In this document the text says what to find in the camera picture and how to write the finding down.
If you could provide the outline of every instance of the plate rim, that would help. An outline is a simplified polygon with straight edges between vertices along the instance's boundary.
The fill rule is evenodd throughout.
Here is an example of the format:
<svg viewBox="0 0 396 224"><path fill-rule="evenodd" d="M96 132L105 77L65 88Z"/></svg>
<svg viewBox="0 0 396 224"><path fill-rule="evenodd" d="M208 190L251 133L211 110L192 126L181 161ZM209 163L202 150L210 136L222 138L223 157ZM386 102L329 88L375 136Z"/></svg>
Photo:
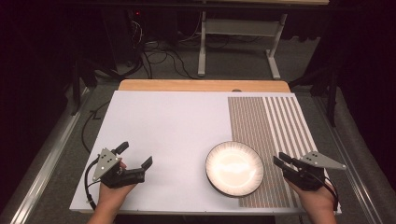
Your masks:
<svg viewBox="0 0 396 224"><path fill-rule="evenodd" d="M264 180L264 174L262 174L262 181L260 182L260 185L259 185L257 188L255 188L253 191L251 191L251 192L249 192L249 193L247 193L247 194L243 194L243 195L232 195L232 194L226 193L226 192L222 191L221 189L219 189L218 187L216 187L216 186L212 183L212 181L210 180L209 175L208 175L208 173L207 173L207 160L208 160L208 158L209 158L209 155L210 155L210 154L212 153L212 151L215 150L218 146L225 145L225 144L228 144L228 143L237 143L237 144L241 144L241 145L244 145L244 146L248 147L249 149L251 149L251 150L256 154L257 158L260 159L260 162L261 162L261 165L262 165L262 172L264 173L264 163L263 163L263 161L262 161L262 157L260 157L259 153L258 153L256 150L254 150L253 147L249 146L249 145L246 144L246 143L242 143L242 142L239 142L239 141L226 141L226 142L222 142L222 143L219 143L219 144L215 145L214 147L212 147L212 149L210 149L209 153L207 153L207 156L206 156L206 159L205 159L205 173L206 173L206 177L207 177L207 179L208 179L210 185L211 185L216 191L218 191L219 193L221 193L221 194L223 194L223 195L225 195L225 196L228 196L228 197L232 197L232 198L243 198L243 197L246 197L246 196L248 196L248 195L254 193L254 192L260 187L260 185L262 184L262 181Z"/></svg>

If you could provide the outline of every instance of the human hand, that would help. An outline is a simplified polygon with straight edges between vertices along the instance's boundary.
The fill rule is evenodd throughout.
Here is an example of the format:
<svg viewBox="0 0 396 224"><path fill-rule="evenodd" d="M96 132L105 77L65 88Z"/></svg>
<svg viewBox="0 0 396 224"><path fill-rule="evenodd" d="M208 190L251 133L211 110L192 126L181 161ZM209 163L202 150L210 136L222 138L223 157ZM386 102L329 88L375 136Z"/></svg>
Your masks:
<svg viewBox="0 0 396 224"><path fill-rule="evenodd" d="M126 168L126 165L121 161L120 167ZM126 196L136 186L127 185L118 189L111 189L103 183L100 183L99 201L88 223L112 223L117 213L119 212Z"/></svg>
<svg viewBox="0 0 396 224"><path fill-rule="evenodd" d="M307 191L300 189L288 179L285 180L299 195L301 204L313 223L336 223L333 212L334 197L326 188Z"/></svg>

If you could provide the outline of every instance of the wrist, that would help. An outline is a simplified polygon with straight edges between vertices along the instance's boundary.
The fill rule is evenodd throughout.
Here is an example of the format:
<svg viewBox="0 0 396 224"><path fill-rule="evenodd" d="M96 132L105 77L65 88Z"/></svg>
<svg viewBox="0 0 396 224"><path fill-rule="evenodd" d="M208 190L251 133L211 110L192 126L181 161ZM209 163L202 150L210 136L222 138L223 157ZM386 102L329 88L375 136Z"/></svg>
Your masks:
<svg viewBox="0 0 396 224"><path fill-rule="evenodd" d="M118 209L110 208L105 204L98 204L96 206L95 212L93 213L88 223L90 224L113 223L113 220L114 218L116 218L117 213L118 213Z"/></svg>
<svg viewBox="0 0 396 224"><path fill-rule="evenodd" d="M317 210L308 213L309 219L314 224L334 224L336 223L333 210Z"/></svg>

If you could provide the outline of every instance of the striped mat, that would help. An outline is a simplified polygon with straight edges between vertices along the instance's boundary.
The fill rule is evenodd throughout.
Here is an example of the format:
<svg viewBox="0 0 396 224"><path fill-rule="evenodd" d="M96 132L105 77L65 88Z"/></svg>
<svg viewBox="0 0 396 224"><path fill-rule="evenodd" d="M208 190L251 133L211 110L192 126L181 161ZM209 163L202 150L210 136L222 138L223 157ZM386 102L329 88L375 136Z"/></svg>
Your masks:
<svg viewBox="0 0 396 224"><path fill-rule="evenodd" d="M317 150L297 98L291 96L229 97L233 140L255 149L262 158L260 187L241 198L242 207L301 207L298 195L273 165L279 151L300 158Z"/></svg>

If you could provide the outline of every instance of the black curtain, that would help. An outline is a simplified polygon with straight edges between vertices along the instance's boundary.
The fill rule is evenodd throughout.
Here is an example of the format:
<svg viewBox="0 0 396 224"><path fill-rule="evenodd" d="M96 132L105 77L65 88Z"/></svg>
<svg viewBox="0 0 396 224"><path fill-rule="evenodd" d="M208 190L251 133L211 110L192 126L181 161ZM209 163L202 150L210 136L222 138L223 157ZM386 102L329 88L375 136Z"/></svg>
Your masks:
<svg viewBox="0 0 396 224"><path fill-rule="evenodd" d="M0 4L0 209L63 113L70 61L49 3Z"/></svg>
<svg viewBox="0 0 396 224"><path fill-rule="evenodd" d="M367 147L396 189L395 2L345 0L340 6L358 10L333 17L306 74L329 62L339 62L338 86L349 111Z"/></svg>

